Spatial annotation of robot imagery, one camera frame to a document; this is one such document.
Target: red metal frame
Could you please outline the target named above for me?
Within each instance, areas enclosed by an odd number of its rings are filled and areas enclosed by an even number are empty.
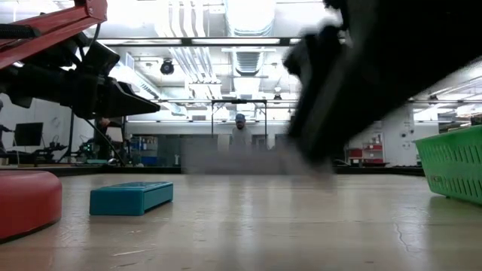
[[[107,0],[75,0],[73,8],[15,22],[38,29],[41,36],[29,40],[0,41],[0,69],[106,20]]]

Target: black cable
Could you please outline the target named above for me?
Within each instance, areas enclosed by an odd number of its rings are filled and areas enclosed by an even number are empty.
[[[93,38],[89,44],[89,47],[92,46],[94,42],[96,42],[97,38],[99,37],[99,33],[100,33],[100,23],[97,23],[96,32],[93,34]]]
[[[122,160],[122,157],[120,156],[120,154],[115,150],[115,147],[114,145],[107,139],[107,137],[95,126],[93,125],[89,120],[87,119],[84,119],[85,121],[87,121],[87,123],[96,131],[98,132],[102,138],[104,139],[105,142],[107,142],[107,144],[109,145],[109,147],[113,150],[115,156],[119,159],[119,163],[121,164],[120,166],[126,166],[126,163],[124,163],[124,161]]]
[[[81,40],[78,38],[74,38],[74,41],[77,44],[78,51],[81,54],[81,61],[84,61],[84,58],[85,58],[84,45],[82,44]]]

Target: computer monitor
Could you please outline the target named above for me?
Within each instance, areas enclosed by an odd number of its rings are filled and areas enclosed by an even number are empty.
[[[15,126],[14,146],[40,146],[43,123],[18,123]]]

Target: blurred robot arm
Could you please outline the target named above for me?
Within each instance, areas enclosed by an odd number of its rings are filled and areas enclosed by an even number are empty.
[[[303,85],[288,134],[310,163],[482,55],[468,40],[480,28],[469,0],[325,3],[343,25],[305,35],[284,61]]]

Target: floor crack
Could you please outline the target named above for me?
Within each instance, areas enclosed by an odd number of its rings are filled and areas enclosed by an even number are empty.
[[[398,223],[395,222],[395,230],[397,231],[398,233],[398,241],[400,241],[400,243],[402,243],[405,247],[405,251],[406,252],[414,252],[414,251],[411,251],[408,247],[408,244],[404,241],[403,239],[403,233],[401,233],[400,231],[400,226],[398,225]]]

